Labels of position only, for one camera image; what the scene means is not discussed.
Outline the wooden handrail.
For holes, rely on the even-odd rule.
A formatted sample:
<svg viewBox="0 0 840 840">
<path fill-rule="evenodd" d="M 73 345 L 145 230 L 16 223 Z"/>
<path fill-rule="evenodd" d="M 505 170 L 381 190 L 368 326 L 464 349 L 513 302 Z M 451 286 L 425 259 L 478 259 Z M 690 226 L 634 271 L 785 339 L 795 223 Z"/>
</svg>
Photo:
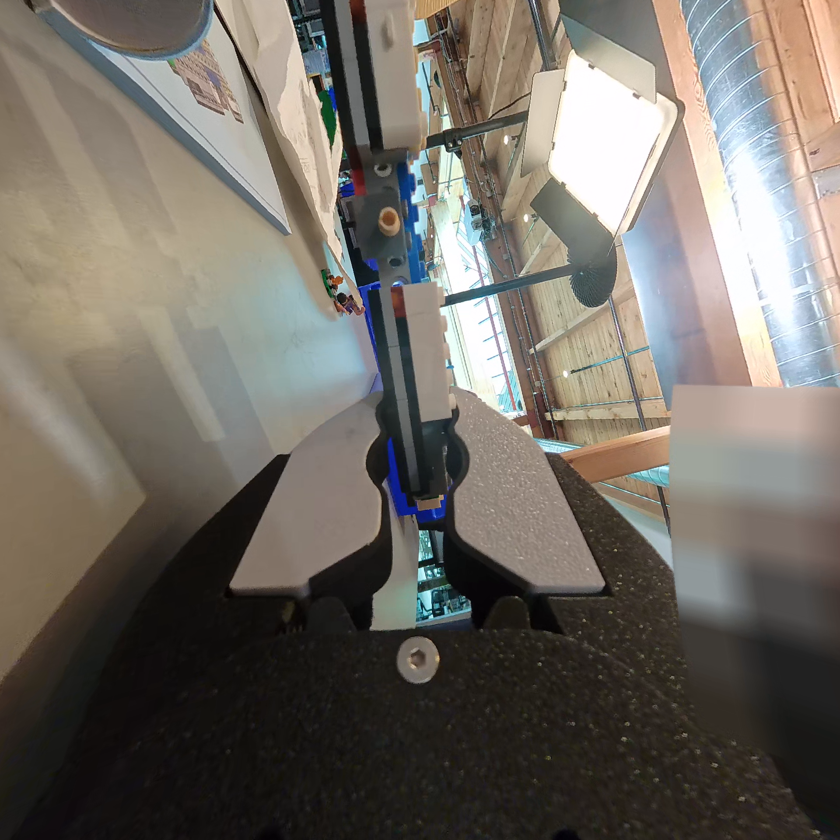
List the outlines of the wooden handrail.
<svg viewBox="0 0 840 840">
<path fill-rule="evenodd" d="M 561 456 L 591 483 L 631 477 L 669 487 L 670 426 L 563 451 Z"/>
</svg>

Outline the toy brick model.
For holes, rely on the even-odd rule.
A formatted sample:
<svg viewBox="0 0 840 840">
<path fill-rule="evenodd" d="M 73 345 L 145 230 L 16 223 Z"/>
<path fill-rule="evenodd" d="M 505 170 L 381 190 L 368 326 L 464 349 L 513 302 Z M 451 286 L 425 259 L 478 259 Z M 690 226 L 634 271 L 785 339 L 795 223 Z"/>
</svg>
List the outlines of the toy brick model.
<svg viewBox="0 0 840 840">
<path fill-rule="evenodd" d="M 445 294 L 430 282 L 411 171 L 427 137 L 417 87 L 414 2 L 320 3 L 353 192 L 344 201 L 383 386 L 398 499 L 422 522 L 445 515 L 447 431 L 456 409 Z"/>
</svg>

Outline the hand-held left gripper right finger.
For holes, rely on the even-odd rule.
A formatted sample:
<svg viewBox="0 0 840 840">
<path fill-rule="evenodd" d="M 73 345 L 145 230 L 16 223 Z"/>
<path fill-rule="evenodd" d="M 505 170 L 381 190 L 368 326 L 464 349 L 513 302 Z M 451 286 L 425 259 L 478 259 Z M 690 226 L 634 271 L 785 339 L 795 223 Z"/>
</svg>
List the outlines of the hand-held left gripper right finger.
<svg viewBox="0 0 840 840">
<path fill-rule="evenodd" d="M 454 387 L 458 466 L 446 502 L 448 581 L 466 597 L 597 595 L 606 582 L 539 444 Z"/>
</svg>

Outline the small colourful toy brick figure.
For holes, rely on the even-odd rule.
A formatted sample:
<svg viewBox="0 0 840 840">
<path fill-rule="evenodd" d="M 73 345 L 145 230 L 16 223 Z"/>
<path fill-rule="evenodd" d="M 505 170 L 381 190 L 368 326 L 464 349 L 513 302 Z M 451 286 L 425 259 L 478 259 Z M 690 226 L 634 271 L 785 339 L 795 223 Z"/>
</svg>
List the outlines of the small colourful toy brick figure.
<svg viewBox="0 0 840 840">
<path fill-rule="evenodd" d="M 364 304 L 357 301 L 352 293 L 341 290 L 342 286 L 349 284 L 349 281 L 343 274 L 339 273 L 334 275 L 329 270 L 322 269 L 321 278 L 325 291 L 327 291 L 338 314 L 355 315 L 358 317 L 365 315 Z"/>
</svg>

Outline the silver ventilation duct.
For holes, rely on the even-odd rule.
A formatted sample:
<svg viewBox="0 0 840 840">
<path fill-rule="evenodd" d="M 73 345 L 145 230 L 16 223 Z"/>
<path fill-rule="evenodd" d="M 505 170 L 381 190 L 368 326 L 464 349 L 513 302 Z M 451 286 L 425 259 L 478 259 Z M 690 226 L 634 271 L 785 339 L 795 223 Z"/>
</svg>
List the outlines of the silver ventilation duct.
<svg viewBox="0 0 840 840">
<path fill-rule="evenodd" d="M 763 2 L 681 1 L 786 386 L 839 386 L 838 274 Z"/>
</svg>

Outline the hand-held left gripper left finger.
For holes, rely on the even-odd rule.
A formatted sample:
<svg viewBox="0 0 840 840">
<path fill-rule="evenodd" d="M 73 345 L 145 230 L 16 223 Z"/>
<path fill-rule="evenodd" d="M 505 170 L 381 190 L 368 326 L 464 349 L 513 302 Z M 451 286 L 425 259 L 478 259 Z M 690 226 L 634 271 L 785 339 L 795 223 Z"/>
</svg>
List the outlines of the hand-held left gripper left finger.
<svg viewBox="0 0 840 840">
<path fill-rule="evenodd" d="M 348 609 L 389 578 L 387 445 L 373 392 L 290 453 L 229 584 L 242 596 L 339 598 Z"/>
</svg>

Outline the white ceiling projector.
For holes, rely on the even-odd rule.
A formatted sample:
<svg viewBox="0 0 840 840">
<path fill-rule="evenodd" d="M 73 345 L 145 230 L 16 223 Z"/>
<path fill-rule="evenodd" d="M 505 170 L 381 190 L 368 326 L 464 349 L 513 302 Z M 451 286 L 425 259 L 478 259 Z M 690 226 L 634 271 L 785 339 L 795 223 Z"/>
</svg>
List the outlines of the white ceiling projector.
<svg viewBox="0 0 840 840">
<path fill-rule="evenodd" d="M 496 237 L 497 224 L 492 213 L 475 198 L 470 198 L 463 212 L 463 232 L 469 246 L 478 246 L 479 242 L 493 240 Z"/>
</svg>

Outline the studio light panel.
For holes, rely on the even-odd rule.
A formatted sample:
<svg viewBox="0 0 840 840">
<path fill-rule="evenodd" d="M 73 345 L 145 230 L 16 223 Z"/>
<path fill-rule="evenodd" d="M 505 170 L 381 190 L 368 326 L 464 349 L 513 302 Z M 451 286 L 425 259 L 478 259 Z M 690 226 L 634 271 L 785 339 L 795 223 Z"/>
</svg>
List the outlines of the studio light panel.
<svg viewBox="0 0 840 840">
<path fill-rule="evenodd" d="M 565 66 L 532 80 L 521 174 L 548 180 L 531 208 L 566 248 L 561 277 L 599 308 L 616 284 L 619 239 L 642 211 L 684 108 L 657 90 L 655 66 L 589 30 Z"/>
</svg>

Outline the black light stand pole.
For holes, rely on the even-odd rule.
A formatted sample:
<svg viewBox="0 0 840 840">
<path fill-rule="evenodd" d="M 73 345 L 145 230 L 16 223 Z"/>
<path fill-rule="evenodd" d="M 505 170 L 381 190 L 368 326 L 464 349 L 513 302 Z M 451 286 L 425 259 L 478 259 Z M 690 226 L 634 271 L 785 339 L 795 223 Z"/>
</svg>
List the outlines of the black light stand pole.
<svg viewBox="0 0 840 840">
<path fill-rule="evenodd" d="M 520 111 L 470 126 L 450 128 L 432 133 L 426 137 L 424 148 L 426 150 L 443 148 L 451 154 L 459 154 L 464 142 L 474 138 L 482 138 L 488 133 L 524 124 L 527 122 L 528 116 L 528 111 Z"/>
<path fill-rule="evenodd" d="M 502 282 L 495 282 L 480 288 L 468 289 L 456 293 L 446 295 L 441 303 L 441 308 L 448 308 L 459 303 L 473 301 L 477 299 L 484 299 L 505 294 L 510 291 L 518 291 L 519 289 L 535 286 L 543 282 L 571 277 L 573 274 L 583 270 L 583 266 L 576 266 L 572 264 L 557 266 L 554 268 L 543 269 L 541 271 L 533 272 L 527 275 L 521 275 L 511 280 Z"/>
</svg>

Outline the instruction booklet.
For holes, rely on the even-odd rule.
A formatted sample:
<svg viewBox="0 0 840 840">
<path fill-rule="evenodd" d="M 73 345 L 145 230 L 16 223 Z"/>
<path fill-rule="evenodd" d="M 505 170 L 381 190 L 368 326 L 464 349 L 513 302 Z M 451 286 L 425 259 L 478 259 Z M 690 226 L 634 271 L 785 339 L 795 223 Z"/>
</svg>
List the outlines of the instruction booklet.
<svg viewBox="0 0 840 840">
<path fill-rule="evenodd" d="M 215 6 L 201 44 L 174 59 L 68 44 L 274 228 L 291 233 L 235 43 Z"/>
</svg>

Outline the crumpled white paper sheet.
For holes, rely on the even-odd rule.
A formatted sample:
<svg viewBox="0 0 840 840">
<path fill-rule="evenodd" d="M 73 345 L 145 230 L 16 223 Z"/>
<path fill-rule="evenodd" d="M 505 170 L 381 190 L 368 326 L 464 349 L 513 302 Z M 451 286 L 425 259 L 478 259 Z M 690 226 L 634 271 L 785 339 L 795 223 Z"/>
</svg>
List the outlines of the crumpled white paper sheet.
<svg viewBox="0 0 840 840">
<path fill-rule="evenodd" d="M 335 225 L 343 152 L 340 129 L 333 140 L 322 104 L 307 75 L 287 2 L 218 1 L 259 94 L 278 144 L 333 258 L 343 263 L 343 239 Z"/>
</svg>

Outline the grey round dish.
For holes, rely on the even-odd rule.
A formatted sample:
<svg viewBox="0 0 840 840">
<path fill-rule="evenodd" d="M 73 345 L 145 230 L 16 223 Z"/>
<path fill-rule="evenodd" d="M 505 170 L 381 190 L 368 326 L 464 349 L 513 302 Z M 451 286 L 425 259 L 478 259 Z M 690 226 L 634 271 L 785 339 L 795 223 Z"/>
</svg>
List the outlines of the grey round dish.
<svg viewBox="0 0 840 840">
<path fill-rule="evenodd" d="M 174 59 L 199 46 L 214 20 L 213 1 L 28 1 L 73 46 L 143 60 Z"/>
</svg>

